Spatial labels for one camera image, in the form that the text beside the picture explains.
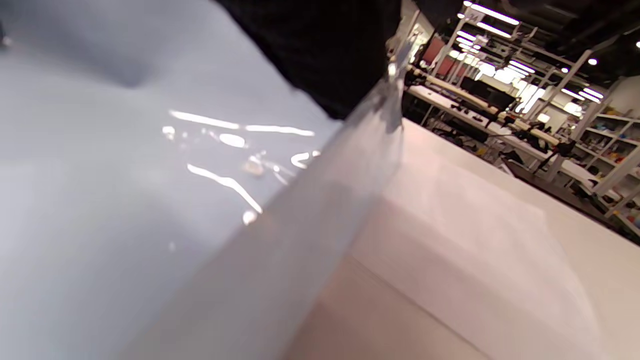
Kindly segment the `person's right hand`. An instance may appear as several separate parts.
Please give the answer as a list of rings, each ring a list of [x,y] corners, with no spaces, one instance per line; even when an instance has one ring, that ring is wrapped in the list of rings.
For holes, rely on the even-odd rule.
[[[387,70],[400,0],[220,0],[290,84],[344,120]]]

